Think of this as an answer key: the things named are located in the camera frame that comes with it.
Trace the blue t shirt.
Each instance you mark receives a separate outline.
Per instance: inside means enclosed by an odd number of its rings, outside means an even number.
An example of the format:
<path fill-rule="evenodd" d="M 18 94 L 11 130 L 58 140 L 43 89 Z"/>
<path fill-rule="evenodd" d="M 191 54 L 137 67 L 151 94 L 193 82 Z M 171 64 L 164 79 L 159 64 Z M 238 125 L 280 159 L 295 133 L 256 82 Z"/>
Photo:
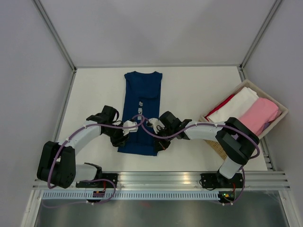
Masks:
<path fill-rule="evenodd" d="M 162 73 L 140 73 L 137 71 L 125 74 L 126 90 L 122 121 L 132 119 L 135 115 L 158 118 L 160 112 L 160 92 Z M 129 139 L 118 152 L 144 156 L 156 156 L 154 138 L 142 127 L 137 132 L 129 133 Z"/>

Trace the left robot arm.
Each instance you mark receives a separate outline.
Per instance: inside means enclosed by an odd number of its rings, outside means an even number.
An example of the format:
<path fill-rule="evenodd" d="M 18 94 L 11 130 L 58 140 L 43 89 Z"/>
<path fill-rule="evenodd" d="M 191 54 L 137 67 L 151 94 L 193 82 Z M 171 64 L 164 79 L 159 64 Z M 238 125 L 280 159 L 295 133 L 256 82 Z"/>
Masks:
<path fill-rule="evenodd" d="M 93 163 L 76 164 L 77 154 L 95 138 L 106 135 L 113 147 L 125 145 L 129 133 L 137 131 L 137 122 L 119 121 L 119 112 L 104 106 L 100 113 L 89 116 L 84 125 L 62 141 L 44 144 L 37 170 L 37 178 L 49 189 L 68 188 L 73 183 L 99 187 L 103 183 L 102 168 Z"/>

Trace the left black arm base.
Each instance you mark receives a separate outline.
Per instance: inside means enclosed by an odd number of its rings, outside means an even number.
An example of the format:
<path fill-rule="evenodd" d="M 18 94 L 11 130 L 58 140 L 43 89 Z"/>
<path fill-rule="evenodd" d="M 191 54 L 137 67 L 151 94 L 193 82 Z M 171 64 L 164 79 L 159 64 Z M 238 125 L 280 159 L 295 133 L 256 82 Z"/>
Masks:
<path fill-rule="evenodd" d="M 113 189 L 117 186 L 118 174 L 117 173 L 103 173 L 92 181 L 80 181 L 76 183 L 76 188 L 99 188 L 99 189 Z"/>

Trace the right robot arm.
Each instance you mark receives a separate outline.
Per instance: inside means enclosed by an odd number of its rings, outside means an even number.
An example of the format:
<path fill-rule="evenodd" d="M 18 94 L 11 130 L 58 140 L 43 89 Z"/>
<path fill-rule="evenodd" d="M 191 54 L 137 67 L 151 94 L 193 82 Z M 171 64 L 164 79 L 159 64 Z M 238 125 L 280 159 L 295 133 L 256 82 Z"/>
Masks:
<path fill-rule="evenodd" d="M 146 123 L 155 132 L 156 151 L 168 148 L 174 138 L 179 140 L 210 140 L 220 144 L 227 158 L 216 173 L 216 181 L 226 187 L 233 177 L 252 158 L 258 148 L 259 138 L 237 118 L 230 117 L 219 123 L 198 122 L 191 119 L 181 121 L 167 111 L 158 119 L 151 118 Z"/>

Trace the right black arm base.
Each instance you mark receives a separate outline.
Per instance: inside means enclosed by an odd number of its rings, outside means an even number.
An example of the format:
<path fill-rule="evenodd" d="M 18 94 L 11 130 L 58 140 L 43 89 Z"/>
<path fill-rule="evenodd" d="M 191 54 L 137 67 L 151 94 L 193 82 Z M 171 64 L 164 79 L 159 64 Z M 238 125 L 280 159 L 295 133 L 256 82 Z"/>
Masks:
<path fill-rule="evenodd" d="M 220 173 L 200 174 L 200 185 L 204 189 L 236 189 L 243 186 L 244 180 L 241 173 L 236 173 L 231 179 L 227 179 Z"/>

